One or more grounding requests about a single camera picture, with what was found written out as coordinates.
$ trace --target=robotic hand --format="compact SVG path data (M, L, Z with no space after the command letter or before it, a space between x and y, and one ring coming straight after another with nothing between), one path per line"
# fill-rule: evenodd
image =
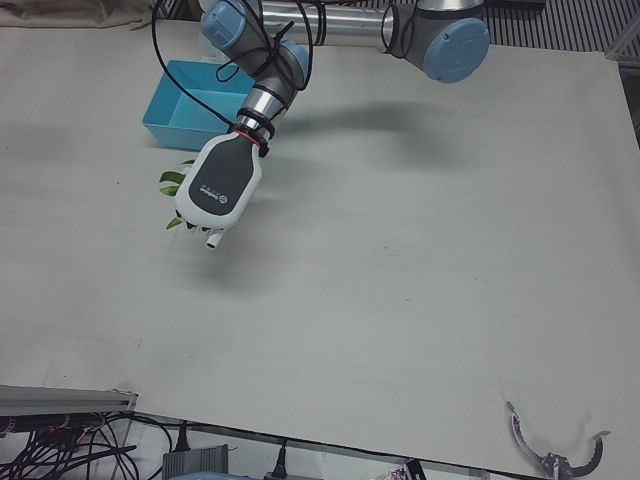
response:
M204 146L176 194L178 216L187 228L210 232L210 248L249 203L262 175L260 157L306 88L309 53L294 39L308 42L315 33L316 46L376 46L442 83L468 77L489 48L478 18L483 0L418 0L379 10L306 1L218 0L202 20L212 45L255 80L234 126Z

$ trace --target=white table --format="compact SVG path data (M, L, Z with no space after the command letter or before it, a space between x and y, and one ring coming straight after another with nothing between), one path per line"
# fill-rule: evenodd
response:
M168 58L195 24L163 24ZM317 50L220 250L165 232L148 31L0 30L0 383L538 473L640 448L640 156L616 65L494 47L469 80Z

